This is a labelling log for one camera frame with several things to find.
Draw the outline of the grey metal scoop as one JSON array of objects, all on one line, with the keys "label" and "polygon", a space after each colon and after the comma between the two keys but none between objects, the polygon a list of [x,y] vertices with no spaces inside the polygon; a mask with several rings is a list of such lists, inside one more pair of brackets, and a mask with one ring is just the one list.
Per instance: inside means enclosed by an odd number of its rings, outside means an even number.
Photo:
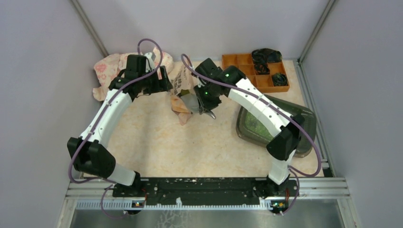
[{"label": "grey metal scoop", "polygon": [[186,108],[193,114],[206,114],[212,119],[216,119],[216,115],[211,111],[201,107],[199,100],[194,94],[185,94],[180,97],[180,99],[185,104]]}]

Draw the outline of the orange cat litter bag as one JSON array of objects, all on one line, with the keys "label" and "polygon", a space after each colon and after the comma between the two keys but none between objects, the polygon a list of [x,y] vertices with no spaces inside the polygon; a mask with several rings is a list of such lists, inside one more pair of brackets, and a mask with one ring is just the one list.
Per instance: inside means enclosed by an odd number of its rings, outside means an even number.
[{"label": "orange cat litter bag", "polygon": [[196,95],[195,78],[182,62],[175,62],[172,72],[169,73],[169,79],[173,85],[173,89],[170,91],[172,111],[177,115],[180,125],[185,125],[194,114],[186,108],[180,97],[185,94]]}]

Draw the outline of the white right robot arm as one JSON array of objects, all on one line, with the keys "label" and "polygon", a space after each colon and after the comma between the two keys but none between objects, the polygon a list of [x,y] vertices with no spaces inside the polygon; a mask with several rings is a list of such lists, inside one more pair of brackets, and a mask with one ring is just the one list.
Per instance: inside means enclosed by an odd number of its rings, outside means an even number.
[{"label": "white right robot arm", "polygon": [[221,69],[210,59],[193,68],[192,74],[199,80],[195,88],[201,113],[216,108],[219,97],[226,96],[240,104],[264,125],[273,137],[266,146],[272,156],[268,173],[268,191],[274,196],[286,190],[289,177],[288,167],[301,140],[305,119],[292,115],[262,94],[247,76],[236,66]]}]

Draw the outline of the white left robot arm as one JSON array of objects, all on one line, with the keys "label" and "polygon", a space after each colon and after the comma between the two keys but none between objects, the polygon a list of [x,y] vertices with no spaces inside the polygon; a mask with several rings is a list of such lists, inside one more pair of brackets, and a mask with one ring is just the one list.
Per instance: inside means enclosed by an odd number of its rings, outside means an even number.
[{"label": "white left robot arm", "polygon": [[110,182],[124,185],[130,196],[142,192],[138,172],[119,165],[108,151],[113,131],[126,109],[139,94],[167,92],[172,84],[164,66],[155,65],[152,53],[128,55],[126,67],[112,80],[106,98],[90,125],[79,137],[67,142],[71,162],[68,173],[80,171]]}]

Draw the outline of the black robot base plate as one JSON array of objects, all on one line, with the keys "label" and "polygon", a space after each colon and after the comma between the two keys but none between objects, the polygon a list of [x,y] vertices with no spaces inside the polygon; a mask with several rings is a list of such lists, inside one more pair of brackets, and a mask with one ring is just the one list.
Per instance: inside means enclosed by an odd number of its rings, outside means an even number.
[{"label": "black robot base plate", "polygon": [[276,184],[268,177],[145,178],[131,186],[116,184],[115,198],[135,198],[134,209],[258,209],[280,215],[299,196],[299,182]]}]

